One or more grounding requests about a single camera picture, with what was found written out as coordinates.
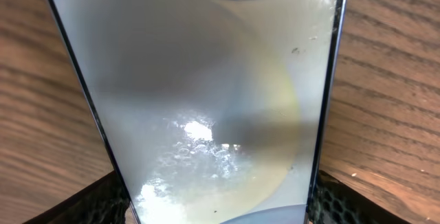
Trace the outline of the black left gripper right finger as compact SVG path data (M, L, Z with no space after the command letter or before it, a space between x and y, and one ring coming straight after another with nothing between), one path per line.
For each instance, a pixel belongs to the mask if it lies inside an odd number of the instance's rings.
M408 224L322 170L307 214L313 224Z

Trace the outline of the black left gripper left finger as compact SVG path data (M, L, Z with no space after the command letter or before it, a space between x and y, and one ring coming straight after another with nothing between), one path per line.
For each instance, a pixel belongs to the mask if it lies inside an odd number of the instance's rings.
M116 172L23 224L125 224L129 199Z

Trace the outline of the blue screen Galaxy smartphone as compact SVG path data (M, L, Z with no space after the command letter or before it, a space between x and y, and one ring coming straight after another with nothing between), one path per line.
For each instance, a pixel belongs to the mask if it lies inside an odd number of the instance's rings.
M137 223L306 223L346 0L47 0Z

